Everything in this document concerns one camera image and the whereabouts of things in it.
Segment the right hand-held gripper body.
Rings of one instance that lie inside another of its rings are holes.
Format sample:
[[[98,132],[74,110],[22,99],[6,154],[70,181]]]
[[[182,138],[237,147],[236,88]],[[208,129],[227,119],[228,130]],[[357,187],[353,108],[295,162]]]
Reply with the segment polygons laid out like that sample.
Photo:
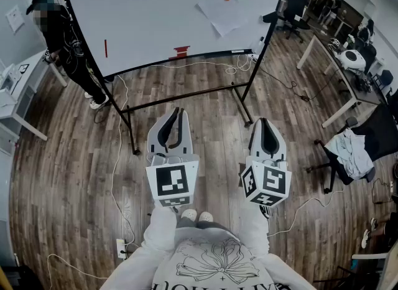
[[[292,173],[283,159],[259,160],[248,156],[240,179],[245,202],[250,206],[258,206],[268,219],[271,209],[289,196]]]

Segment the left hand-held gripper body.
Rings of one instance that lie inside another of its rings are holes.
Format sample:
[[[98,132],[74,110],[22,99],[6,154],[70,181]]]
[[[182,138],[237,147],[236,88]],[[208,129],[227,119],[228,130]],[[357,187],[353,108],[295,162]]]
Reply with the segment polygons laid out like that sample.
[[[154,154],[148,160],[146,174],[155,206],[180,208],[193,203],[199,168],[196,154],[190,157]]]

